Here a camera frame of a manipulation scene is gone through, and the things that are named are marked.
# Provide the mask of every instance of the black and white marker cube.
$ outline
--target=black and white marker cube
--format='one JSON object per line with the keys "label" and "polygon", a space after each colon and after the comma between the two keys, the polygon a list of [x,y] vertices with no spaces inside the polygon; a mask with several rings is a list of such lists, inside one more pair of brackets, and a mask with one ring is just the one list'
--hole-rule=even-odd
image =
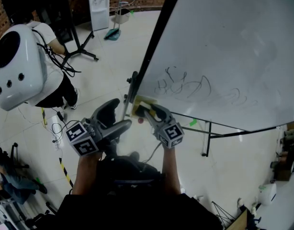
{"label": "black and white marker cube", "polygon": [[81,122],[75,123],[65,133],[72,148],[79,156],[84,156],[99,150]]}
{"label": "black and white marker cube", "polygon": [[184,132],[179,123],[168,125],[158,133],[158,140],[168,148],[173,148],[182,142]]}

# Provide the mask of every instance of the trash can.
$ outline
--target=trash can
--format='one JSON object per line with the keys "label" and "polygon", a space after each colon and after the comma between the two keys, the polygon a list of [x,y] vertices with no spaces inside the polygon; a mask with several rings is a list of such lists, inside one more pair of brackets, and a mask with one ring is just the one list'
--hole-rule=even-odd
{"label": "trash can", "polygon": [[119,24],[123,24],[129,20],[130,17],[130,10],[128,9],[121,9],[118,11],[115,11],[115,16],[116,16],[116,22]]}

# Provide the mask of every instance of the stand base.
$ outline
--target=stand base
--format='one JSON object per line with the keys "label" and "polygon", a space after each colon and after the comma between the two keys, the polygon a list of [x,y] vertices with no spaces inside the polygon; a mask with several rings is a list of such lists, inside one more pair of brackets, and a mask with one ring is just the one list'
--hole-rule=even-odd
{"label": "stand base", "polygon": [[76,55],[76,54],[84,54],[84,55],[90,56],[90,57],[94,58],[94,60],[98,61],[99,59],[96,57],[95,54],[92,54],[92,53],[90,53],[90,52],[87,52],[87,51],[84,49],[84,47],[85,47],[86,44],[89,42],[89,40],[90,40],[91,38],[94,38],[94,37],[95,37],[95,36],[94,36],[94,32],[91,32],[90,35],[88,36],[88,38],[85,40],[85,42],[84,42],[82,45],[80,45],[76,51],[71,52],[71,53],[67,52],[67,54],[66,54],[66,56],[64,57],[64,60],[63,60],[63,62],[62,62],[62,66],[64,66],[64,65],[66,64],[66,62],[67,62],[72,56],[74,56],[74,55]]}

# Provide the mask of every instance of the black oval screen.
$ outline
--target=black oval screen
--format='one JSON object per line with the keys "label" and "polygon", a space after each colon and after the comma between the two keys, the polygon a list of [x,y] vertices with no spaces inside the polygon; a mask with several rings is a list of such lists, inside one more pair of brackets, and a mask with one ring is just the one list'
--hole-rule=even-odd
{"label": "black oval screen", "polygon": [[21,38],[18,32],[9,32],[0,40],[0,68],[5,67],[14,58]]}

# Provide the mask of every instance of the white shirt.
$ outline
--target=white shirt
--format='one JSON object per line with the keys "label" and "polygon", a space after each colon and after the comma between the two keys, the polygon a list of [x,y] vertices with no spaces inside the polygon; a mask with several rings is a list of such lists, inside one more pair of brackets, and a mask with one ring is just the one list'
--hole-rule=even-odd
{"label": "white shirt", "polygon": [[[30,22],[27,26],[38,31],[43,36],[46,44],[49,44],[52,40],[57,38],[51,27],[45,23]],[[39,44],[44,45],[41,36],[35,32],[34,35],[36,41]],[[43,71],[45,82],[42,91],[28,101],[28,103],[32,106],[35,106],[40,101],[51,95],[60,86],[64,76],[62,70],[51,61],[42,47],[38,46],[38,51],[40,53],[41,63],[45,68]]]}

